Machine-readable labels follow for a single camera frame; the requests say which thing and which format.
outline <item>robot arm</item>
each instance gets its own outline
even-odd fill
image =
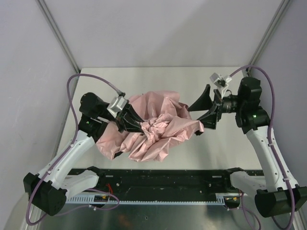
[[[240,168],[230,169],[231,186],[254,198],[258,211],[264,217],[291,212],[290,193],[267,139],[270,118],[267,112],[259,106],[262,92],[260,81],[252,77],[245,77],[240,83],[237,95],[231,94],[224,97],[224,87],[228,87],[229,77],[222,78],[218,74],[213,74],[210,78],[215,85],[219,85],[218,89],[214,90],[214,100],[210,99],[210,86],[207,85],[200,98],[189,107],[189,111],[209,110],[198,120],[205,127],[212,129],[216,128],[222,113],[235,113],[236,124],[242,128],[243,133],[254,147],[264,173],[264,178],[259,180],[258,177],[248,176]],[[295,208],[298,210],[307,200],[307,187],[300,187],[290,173],[275,141],[273,130],[271,138],[286,171],[287,180],[295,197]]]
[[[78,124],[75,142],[71,143],[70,140],[65,148],[65,151],[69,150],[65,154],[58,154],[37,175],[28,173],[24,178],[24,188],[29,195],[43,179],[32,204],[50,216],[57,214],[67,199],[97,185],[102,174],[95,167],[90,167],[77,176],[66,177],[78,159],[103,135],[109,121],[117,124],[119,132],[143,132],[140,125],[142,119],[124,95],[106,103],[89,92],[81,98],[80,112],[82,118]]]

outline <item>crumpled pink fabric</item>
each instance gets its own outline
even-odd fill
[[[200,121],[192,120],[186,104],[179,102],[174,91],[147,92],[129,98],[130,104],[145,121],[143,133],[118,132],[110,122],[96,145],[99,151],[112,160],[117,152],[130,152],[134,161],[163,161],[169,148],[188,140],[197,130],[203,132]]]

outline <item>metal frame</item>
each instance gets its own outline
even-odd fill
[[[74,177],[86,169],[72,169]],[[95,187],[100,191],[112,191],[123,204],[215,204],[218,198],[231,196],[239,191],[230,184],[231,170],[128,170],[95,169],[99,180]],[[248,175],[263,177],[262,170],[246,170]],[[93,193],[83,193],[67,203],[89,202]]]
[[[283,0],[281,4],[279,5],[275,15],[273,16],[267,30],[264,33],[264,36],[262,37],[253,57],[249,61],[249,65],[255,65],[259,58],[261,57],[263,51],[265,50],[266,46],[268,45],[270,39],[272,38],[272,35],[275,33],[278,25],[280,24],[282,18],[284,17],[285,13],[289,9],[291,3],[293,0]]]
[[[307,224],[303,215],[302,210],[300,209],[298,212],[294,214],[293,226],[295,230],[306,230]]]
[[[94,204],[94,205],[105,205],[108,204],[116,204],[116,200],[110,201],[95,201],[95,194],[92,193],[81,193],[75,195],[74,197],[68,199],[66,204]],[[195,201],[195,202],[174,202],[174,201],[120,201],[121,205],[225,205],[224,196],[223,195],[216,195],[216,201]]]
[[[52,14],[51,14],[48,6],[45,3],[45,0],[35,0],[35,1],[37,2],[42,14],[44,15],[47,23],[50,26],[50,29],[52,30],[52,32],[55,35],[57,41],[59,42],[59,45],[63,49],[64,54],[68,58],[72,68],[75,70],[76,73],[80,73],[80,68],[78,67],[76,60],[74,59],[67,43],[65,42],[65,39],[64,39],[62,33],[60,32],[58,25],[56,24],[54,18],[52,17]]]

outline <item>white bracket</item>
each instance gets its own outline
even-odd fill
[[[127,102],[128,100],[123,96],[115,97],[107,107],[107,110],[116,118],[117,113],[124,109]]]
[[[257,190],[265,190],[265,179],[263,176],[249,176],[244,171],[234,172],[230,175],[231,185],[240,189],[248,196],[254,198]]]
[[[210,80],[213,82],[214,85],[217,86],[217,89],[221,94],[221,98],[223,98],[227,92],[229,86],[228,83],[232,80],[231,77],[222,77],[220,74],[214,73],[213,75],[211,75]]]
[[[85,170],[83,173],[65,179],[61,185],[62,189],[66,189],[65,194],[67,200],[73,196],[85,191],[88,188],[93,188],[97,185],[99,176],[90,170]]]

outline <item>black mount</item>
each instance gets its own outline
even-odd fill
[[[210,85],[207,84],[204,92],[193,103],[188,110],[203,111],[208,110],[199,117],[205,128],[216,129],[217,122],[222,118],[223,113],[236,113],[236,124],[242,128],[243,133],[257,127],[268,126],[270,118],[266,111],[259,106],[262,89],[260,80],[253,77],[242,79],[237,95],[229,95],[221,98],[218,90],[214,90],[214,100],[210,98]]]
[[[103,185],[105,183],[105,172],[92,166],[87,168],[87,170],[91,170],[99,176],[98,183],[99,185]],[[24,190],[26,193],[31,196],[34,188],[37,183],[40,181],[39,175],[33,175],[32,173],[28,173],[24,177]],[[52,182],[43,181],[40,187],[38,188],[32,204],[46,212],[50,216],[54,216],[63,208],[66,202],[66,189],[56,189],[52,186]]]
[[[236,124],[242,128],[244,134],[250,130],[257,130],[258,127],[268,126],[270,118],[267,112],[259,106],[262,88],[260,80],[253,77],[244,77],[238,89],[237,95],[229,95],[221,98],[218,90],[214,90],[214,100],[210,98],[210,85],[207,85],[202,95],[189,107],[189,111],[208,110],[203,116],[198,118],[206,128],[216,129],[217,122],[223,113],[236,113]],[[227,170],[227,173],[242,171],[240,168]],[[307,201],[307,187],[292,189],[295,197],[295,210],[299,210]],[[255,204],[259,213],[263,217],[272,217],[291,212],[291,198],[289,190],[280,188],[276,192],[258,190],[255,196]]]
[[[140,122],[143,122],[143,120],[135,112],[129,102],[126,103],[122,111],[117,114],[116,118],[114,118],[112,114],[107,110],[109,103],[104,102],[92,92],[88,92],[83,95],[80,103],[80,112],[82,113],[82,118],[79,123],[79,129],[82,131],[85,130],[85,132],[87,132],[90,137],[94,138],[95,142],[97,142],[97,140],[102,136],[107,126],[107,122],[104,122],[103,119],[115,122],[120,133],[123,131],[140,133],[143,132],[140,125]],[[94,122],[100,123],[102,124],[103,128],[99,127],[99,124],[89,126],[89,122],[90,124]],[[95,133],[89,133],[89,127],[91,130],[94,129],[93,131]]]
[[[72,169],[69,175],[85,169]],[[227,170],[127,170],[104,169],[104,182],[98,190],[108,191],[110,184],[122,201],[197,202],[217,201],[216,193],[238,193],[229,188]],[[247,170],[248,175],[263,176],[262,170]]]

